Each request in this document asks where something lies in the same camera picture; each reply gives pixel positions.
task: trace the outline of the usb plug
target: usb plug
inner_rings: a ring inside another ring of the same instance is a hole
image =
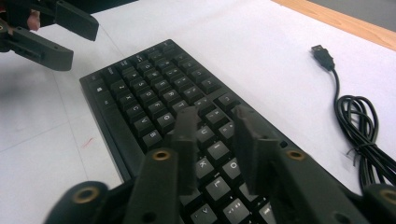
[[[328,71],[332,71],[334,69],[335,64],[332,61],[332,56],[330,56],[329,51],[324,49],[321,45],[314,46],[311,49],[314,58],[322,67],[326,68]]]

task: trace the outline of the keyboard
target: keyboard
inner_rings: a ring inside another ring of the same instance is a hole
[[[198,108],[198,188],[180,196],[180,223],[275,223],[268,199],[249,195],[233,154],[233,109],[249,106],[172,40],[80,79],[124,181],[173,131],[177,111]],[[297,147],[268,122],[282,147]]]

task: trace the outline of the wooden surface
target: wooden surface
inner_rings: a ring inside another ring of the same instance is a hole
[[[385,48],[396,50],[396,33],[385,28],[358,20],[306,0],[273,1]]]

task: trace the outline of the white surface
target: white surface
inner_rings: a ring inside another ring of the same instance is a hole
[[[41,223],[85,180],[120,183],[78,79],[168,38],[359,192],[332,112],[332,75],[309,52],[321,44],[335,59],[341,94],[374,103],[377,144],[396,158],[394,51],[271,1],[145,0],[94,17],[101,24],[96,42],[58,26],[38,32],[75,52],[70,72],[0,55],[0,223]]]

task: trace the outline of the black key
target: black key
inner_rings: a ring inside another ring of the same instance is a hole
[[[109,91],[102,92],[95,96],[96,102],[102,110],[109,109],[115,105],[114,99]]]
[[[127,68],[132,67],[132,64],[128,60],[124,59],[120,62],[117,62],[116,67],[119,70],[119,72],[123,75],[123,71],[126,70]]]
[[[143,137],[143,143],[146,150],[154,149],[161,146],[163,138],[158,133],[157,130],[148,133],[146,136]]]
[[[163,72],[165,70],[165,68],[169,67],[173,65],[171,62],[169,62],[166,59],[162,59],[160,61],[157,62],[157,68],[158,70],[160,70],[161,72]]]
[[[189,105],[185,101],[180,101],[180,102],[172,105],[171,112],[172,112],[172,114],[174,114],[176,116],[178,111],[180,111],[188,106]]]
[[[134,132],[138,137],[143,137],[144,135],[154,130],[154,125],[147,116],[136,121],[133,127],[134,127]]]
[[[230,185],[236,185],[242,180],[241,171],[239,170],[239,165],[236,158],[233,158],[227,164],[223,165],[221,168],[224,178]]]
[[[149,60],[152,63],[154,63],[154,65],[156,65],[157,62],[159,62],[163,58],[163,54],[160,53],[159,51],[156,51],[156,52],[151,53],[148,57],[149,57]]]
[[[206,203],[191,215],[191,220],[194,224],[213,224],[217,223],[218,218]]]
[[[146,91],[145,93],[139,95],[139,101],[140,104],[143,105],[143,107],[147,108],[149,105],[157,102],[158,97],[154,93],[154,91]]]
[[[186,53],[180,53],[173,59],[173,62],[175,64],[177,64],[177,66],[181,66],[180,62],[182,62],[188,58],[189,58],[189,56]]]
[[[199,85],[201,90],[206,93],[210,94],[213,91],[217,90],[220,88],[220,84],[214,77],[210,77],[208,79],[205,79],[201,84]]]
[[[120,102],[120,108],[122,111],[126,111],[127,109],[132,107],[133,104],[137,103],[136,99],[130,92],[128,94],[122,96],[119,99],[119,102]]]
[[[181,195],[180,202],[184,211],[190,211],[202,201],[202,194],[198,189],[194,189],[191,195]]]
[[[166,106],[172,106],[175,103],[181,101],[180,95],[175,90],[165,93],[161,96],[161,99],[166,104]]]
[[[172,68],[172,69],[166,70],[164,76],[169,82],[174,82],[178,78],[183,77],[183,74],[180,72],[180,70],[178,68]]]
[[[213,144],[213,141],[215,141],[216,139],[215,134],[207,126],[198,130],[196,132],[196,137],[197,137],[198,147],[200,149],[205,149],[208,146],[211,146]]]
[[[205,187],[207,199],[217,207],[231,196],[231,189],[220,176]]]
[[[157,70],[152,70],[150,73],[148,73],[145,77],[145,80],[150,86],[153,86],[154,84],[160,82],[163,80],[163,76],[161,73]]]
[[[181,92],[191,87],[192,83],[186,77],[181,77],[173,85],[178,92]]]
[[[207,158],[203,158],[198,162],[196,162],[195,171],[198,181],[201,184],[205,183],[215,174],[215,168],[213,168],[212,164],[209,162]]]
[[[90,88],[94,95],[107,91],[106,83],[102,79],[97,79],[90,83]]]
[[[242,202],[250,209],[254,208],[260,201],[260,197],[258,195],[251,195],[248,192],[248,187],[246,183],[239,187],[237,193]]]
[[[111,85],[114,82],[121,79],[120,74],[117,72],[116,69],[109,66],[108,68],[104,69],[102,72],[103,78],[105,79],[107,85]]]
[[[220,109],[214,109],[205,115],[205,120],[212,129],[217,129],[228,122],[228,119]]]
[[[219,137],[226,145],[231,146],[233,143],[233,122],[228,122],[219,128]]]
[[[144,53],[146,56],[149,56],[150,54],[152,54],[152,53],[154,53],[154,52],[159,52],[159,51],[158,51],[158,49],[155,48],[155,47],[151,47],[151,48],[145,49],[145,51],[143,51],[143,53]]]
[[[128,59],[131,60],[131,62],[134,66],[138,66],[139,64],[141,64],[142,62],[144,62],[146,60],[146,57],[143,54],[138,53],[136,55],[131,56]]]
[[[159,83],[156,83],[152,89],[154,89],[157,94],[163,95],[164,93],[172,90],[172,87],[168,81],[162,80]]]
[[[228,223],[248,223],[249,211],[239,199],[235,199],[222,212]]]
[[[134,95],[140,95],[143,92],[149,91],[149,90],[150,90],[149,85],[144,80],[139,81],[132,86],[132,92],[134,93]]]
[[[206,97],[195,102],[194,105],[198,108],[199,116],[204,116],[216,108],[210,101],[207,100]]]
[[[120,95],[123,91],[128,91],[128,87],[122,79],[111,84],[110,89],[115,97]]]
[[[126,75],[137,73],[134,67],[128,67],[122,70],[121,75],[125,78]]]
[[[204,95],[199,91],[197,87],[190,87],[189,89],[183,91],[181,96],[187,103],[192,104],[193,102],[201,99]]]
[[[257,215],[259,221],[267,224],[276,224],[275,217],[271,208],[271,204],[267,203],[263,208],[259,210]]]
[[[224,111],[228,112],[233,109],[234,106],[239,105],[239,101],[236,100],[235,96],[232,93],[225,93],[215,100],[215,103]]]
[[[230,149],[228,149],[221,141],[213,144],[206,152],[207,157],[215,166],[222,164],[231,156]]]
[[[146,116],[145,111],[140,105],[133,105],[126,111],[126,116],[130,124]]]
[[[207,79],[209,77],[208,72],[204,68],[199,68],[187,75],[196,84],[203,82],[205,79]]]
[[[166,112],[167,112],[166,107],[161,101],[157,101],[154,104],[148,106],[148,115],[152,119],[157,119],[161,115],[166,114]]]
[[[199,65],[198,62],[194,60],[190,60],[186,63],[183,63],[180,67],[181,70],[183,70],[186,74],[188,74],[189,72],[196,70],[198,65]]]
[[[145,61],[137,66],[137,70],[140,72],[140,74],[143,74],[143,77],[145,77],[147,75],[146,73],[154,70],[154,65],[149,63],[149,61]]]
[[[163,52],[167,52],[175,48],[175,43],[172,40],[165,40],[158,45],[158,48],[162,49]]]
[[[156,120],[157,128],[162,134],[169,133],[175,126],[175,118],[171,113],[164,114]]]

